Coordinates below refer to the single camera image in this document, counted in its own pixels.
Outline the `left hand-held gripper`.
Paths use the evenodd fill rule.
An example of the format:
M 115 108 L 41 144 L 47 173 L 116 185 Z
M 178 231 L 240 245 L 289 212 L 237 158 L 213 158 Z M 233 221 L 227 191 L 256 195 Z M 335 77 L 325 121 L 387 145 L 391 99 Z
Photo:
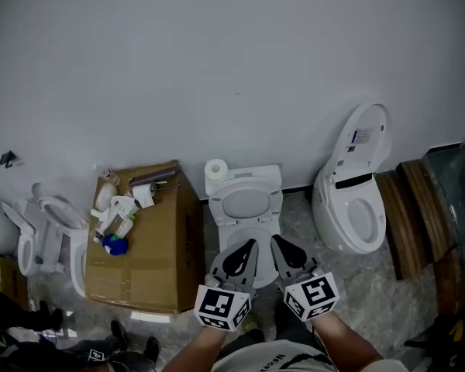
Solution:
M 235 243 L 212 262 L 198 287 L 194 314 L 202 326 L 235 332 L 253 307 L 259 246 L 255 239 Z

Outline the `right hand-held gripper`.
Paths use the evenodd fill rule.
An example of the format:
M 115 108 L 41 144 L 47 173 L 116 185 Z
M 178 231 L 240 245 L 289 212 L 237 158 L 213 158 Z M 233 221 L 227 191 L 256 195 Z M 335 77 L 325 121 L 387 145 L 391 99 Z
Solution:
M 285 280 L 283 302 L 294 315 L 307 322 L 331 312 L 340 299 L 339 290 L 332 272 L 318 267 L 315 248 L 286 235 L 273 235 L 270 248 L 279 276 Z

